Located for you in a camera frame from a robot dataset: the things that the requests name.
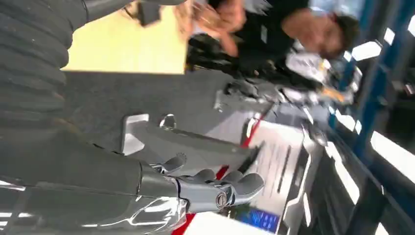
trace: robotic hand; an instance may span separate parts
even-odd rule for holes
[[[170,174],[185,164],[184,157],[174,157],[164,164],[150,165],[155,171]],[[176,185],[179,198],[187,201],[188,212],[219,211],[225,207],[250,202],[263,188],[264,182],[258,174],[245,177],[239,171],[215,180],[215,173],[204,169],[194,176],[166,177]]]

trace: red cable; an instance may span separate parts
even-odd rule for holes
[[[255,125],[253,126],[252,130],[251,130],[251,135],[242,143],[242,147],[249,147],[249,143],[251,142],[254,133],[256,131],[256,129],[259,126],[259,123],[261,122],[262,117],[260,119],[258,119],[258,122],[255,123]],[[216,179],[220,180],[225,173],[227,172],[227,170],[229,169],[228,165],[224,165],[222,166],[222,168],[218,171],[218,173],[216,173]],[[192,220],[194,219],[196,214],[190,213],[186,215],[186,223],[183,224],[181,227],[179,227],[178,229],[174,230],[171,235],[184,235],[184,233],[186,232],[186,229],[189,227],[190,223],[192,222]]]

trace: wooden table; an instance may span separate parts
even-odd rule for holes
[[[64,70],[183,74],[191,3],[163,6],[161,20],[147,27],[124,10],[85,25],[73,35]]]

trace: robotic arm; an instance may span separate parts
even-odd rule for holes
[[[170,230],[186,212],[246,203],[262,188],[257,175],[162,174],[88,143],[60,117],[73,32],[128,2],[0,0],[0,234]]]

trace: blue screen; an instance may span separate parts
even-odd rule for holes
[[[255,208],[251,208],[251,210],[248,213],[244,213],[238,216],[236,220],[259,229],[276,233],[279,216]]]

